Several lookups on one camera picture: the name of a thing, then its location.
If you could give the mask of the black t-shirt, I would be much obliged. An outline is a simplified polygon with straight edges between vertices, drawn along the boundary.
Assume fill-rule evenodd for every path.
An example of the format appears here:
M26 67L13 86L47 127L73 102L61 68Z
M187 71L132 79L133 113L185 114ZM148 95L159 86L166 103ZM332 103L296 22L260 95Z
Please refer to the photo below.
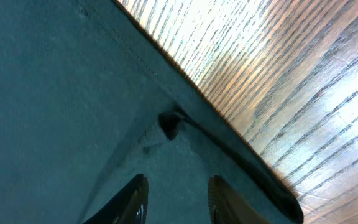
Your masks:
M269 223L295 196L112 1L0 1L0 223L84 223L135 175L146 223L211 223L221 176Z

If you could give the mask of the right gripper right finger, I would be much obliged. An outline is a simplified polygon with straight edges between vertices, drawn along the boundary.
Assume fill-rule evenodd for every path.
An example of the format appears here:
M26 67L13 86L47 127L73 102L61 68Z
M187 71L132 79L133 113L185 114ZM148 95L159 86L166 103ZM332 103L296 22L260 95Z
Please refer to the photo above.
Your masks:
M268 224L221 176L208 180L208 208L212 224Z

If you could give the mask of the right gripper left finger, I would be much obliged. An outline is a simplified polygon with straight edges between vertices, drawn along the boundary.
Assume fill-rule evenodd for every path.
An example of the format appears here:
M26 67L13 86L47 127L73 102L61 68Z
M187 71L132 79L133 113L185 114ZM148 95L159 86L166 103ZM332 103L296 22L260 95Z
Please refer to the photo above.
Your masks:
M145 224L148 195L147 178L137 174L84 224Z

